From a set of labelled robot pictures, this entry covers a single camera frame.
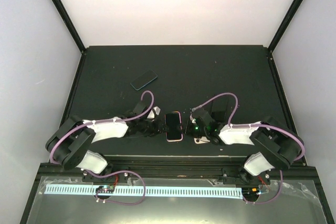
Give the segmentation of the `beige phone case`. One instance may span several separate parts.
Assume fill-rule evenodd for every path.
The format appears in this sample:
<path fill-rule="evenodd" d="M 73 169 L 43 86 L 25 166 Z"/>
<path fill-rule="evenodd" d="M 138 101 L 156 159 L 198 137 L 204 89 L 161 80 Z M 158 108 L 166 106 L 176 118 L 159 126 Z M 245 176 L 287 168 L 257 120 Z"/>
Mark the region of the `beige phone case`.
<path fill-rule="evenodd" d="M 207 144 L 210 143 L 211 141 L 207 139 L 205 136 L 202 136 L 200 138 L 194 138 L 194 143 L 195 144 Z"/>

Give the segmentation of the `teal edged smartphone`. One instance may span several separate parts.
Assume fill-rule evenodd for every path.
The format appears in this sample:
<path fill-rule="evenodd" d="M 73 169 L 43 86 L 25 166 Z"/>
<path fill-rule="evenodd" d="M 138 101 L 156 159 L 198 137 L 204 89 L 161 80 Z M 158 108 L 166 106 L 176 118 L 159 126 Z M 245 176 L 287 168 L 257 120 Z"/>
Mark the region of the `teal edged smartphone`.
<path fill-rule="evenodd" d="M 156 79 L 157 79 L 157 74 L 152 70 L 148 70 L 142 75 L 135 78 L 133 81 L 131 81 L 130 84 L 134 90 L 138 91 Z"/>

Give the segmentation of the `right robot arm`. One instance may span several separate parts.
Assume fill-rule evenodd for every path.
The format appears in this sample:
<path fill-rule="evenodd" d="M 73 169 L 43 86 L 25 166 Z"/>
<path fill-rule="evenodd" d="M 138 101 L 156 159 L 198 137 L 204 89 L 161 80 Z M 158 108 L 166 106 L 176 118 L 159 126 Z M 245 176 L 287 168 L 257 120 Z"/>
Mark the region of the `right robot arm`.
<path fill-rule="evenodd" d="M 272 117 L 250 124 L 225 124 L 216 113 L 195 109 L 184 133 L 214 145 L 254 146 L 257 152 L 248 155 L 237 171 L 238 179 L 246 185 L 268 170 L 288 170 L 305 154 L 303 140 L 294 132 L 282 129 Z"/>

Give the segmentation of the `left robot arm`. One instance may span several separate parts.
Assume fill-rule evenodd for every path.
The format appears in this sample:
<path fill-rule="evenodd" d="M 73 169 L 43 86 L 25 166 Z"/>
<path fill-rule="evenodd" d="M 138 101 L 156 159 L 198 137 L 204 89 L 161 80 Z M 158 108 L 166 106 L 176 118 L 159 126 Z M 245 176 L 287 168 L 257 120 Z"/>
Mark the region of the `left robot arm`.
<path fill-rule="evenodd" d="M 150 109 L 143 101 L 122 116 L 106 120 L 83 120 L 71 116 L 47 141 L 45 148 L 49 158 L 65 170 L 80 168 L 89 170 L 102 182 L 108 181 L 113 174 L 103 154 L 91 151 L 92 143 L 110 138 L 123 138 L 140 134 L 152 137 L 167 131 L 167 126 L 159 118 L 160 108 Z"/>

